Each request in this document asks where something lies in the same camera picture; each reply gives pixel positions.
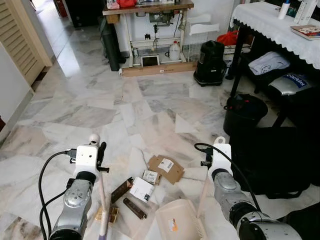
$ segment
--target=small box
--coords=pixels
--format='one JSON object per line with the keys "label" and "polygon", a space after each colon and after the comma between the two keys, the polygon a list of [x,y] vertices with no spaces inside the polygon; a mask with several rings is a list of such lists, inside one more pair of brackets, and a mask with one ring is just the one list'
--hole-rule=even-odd
{"label": "small box", "polygon": [[153,156],[148,164],[150,170],[164,176],[171,184],[178,182],[184,174],[184,168],[171,157]]}
{"label": "small box", "polygon": [[154,189],[155,187],[150,183],[146,182],[140,177],[136,177],[133,181],[133,186],[130,189],[130,193],[137,199],[147,203]]}
{"label": "small box", "polygon": [[160,174],[156,171],[145,170],[142,179],[152,185],[159,185]]}

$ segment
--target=white tablecloth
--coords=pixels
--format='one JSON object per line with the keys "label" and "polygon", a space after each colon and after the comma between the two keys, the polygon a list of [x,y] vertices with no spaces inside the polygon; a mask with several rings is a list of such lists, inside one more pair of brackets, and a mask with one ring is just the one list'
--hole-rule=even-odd
{"label": "white tablecloth", "polygon": [[[285,16],[283,20],[278,19],[279,11],[276,8],[278,6],[263,1],[240,4],[233,11],[230,25],[232,26],[236,19],[289,52],[294,52],[315,69],[320,69],[320,39],[307,40],[292,32],[290,26],[297,25],[294,18]],[[320,26],[320,22],[314,19],[311,19],[309,24]]]}

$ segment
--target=black bucket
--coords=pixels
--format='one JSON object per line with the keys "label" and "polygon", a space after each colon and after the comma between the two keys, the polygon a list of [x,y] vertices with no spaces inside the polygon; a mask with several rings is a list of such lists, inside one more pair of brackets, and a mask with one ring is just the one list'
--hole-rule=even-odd
{"label": "black bucket", "polygon": [[223,130],[231,136],[240,128],[254,128],[268,113],[267,105],[255,96],[239,94],[230,97],[226,106]]}

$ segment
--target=paper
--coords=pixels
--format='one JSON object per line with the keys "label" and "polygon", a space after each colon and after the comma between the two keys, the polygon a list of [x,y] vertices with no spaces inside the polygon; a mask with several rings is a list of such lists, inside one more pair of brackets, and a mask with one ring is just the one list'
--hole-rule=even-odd
{"label": "paper", "polygon": [[156,171],[144,171],[142,179],[149,182],[149,183],[153,183],[155,184],[157,181],[157,176],[158,173]]}
{"label": "paper", "polygon": [[174,163],[171,160],[164,158],[160,162],[158,168],[163,169],[168,173],[173,165],[174,165]]}
{"label": "paper", "polygon": [[130,193],[135,196],[137,199],[147,203],[151,193],[154,190],[154,186],[140,177],[136,177],[133,182],[133,186],[130,189]]}

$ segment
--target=red object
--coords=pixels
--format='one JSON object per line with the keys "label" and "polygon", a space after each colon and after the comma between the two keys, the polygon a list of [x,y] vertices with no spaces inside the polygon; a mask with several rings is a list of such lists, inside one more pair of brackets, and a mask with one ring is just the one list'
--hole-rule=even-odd
{"label": "red object", "polygon": [[137,0],[116,0],[116,2],[120,5],[120,8],[127,8],[135,6]]}
{"label": "red object", "polygon": [[67,11],[65,9],[65,5],[62,2],[62,0],[55,0],[55,3],[56,3],[56,7],[57,7],[57,10],[58,10],[60,17],[62,17],[62,18],[66,17]]}
{"label": "red object", "polygon": [[228,31],[226,34],[218,36],[217,42],[224,44],[225,46],[236,45],[239,31]]}

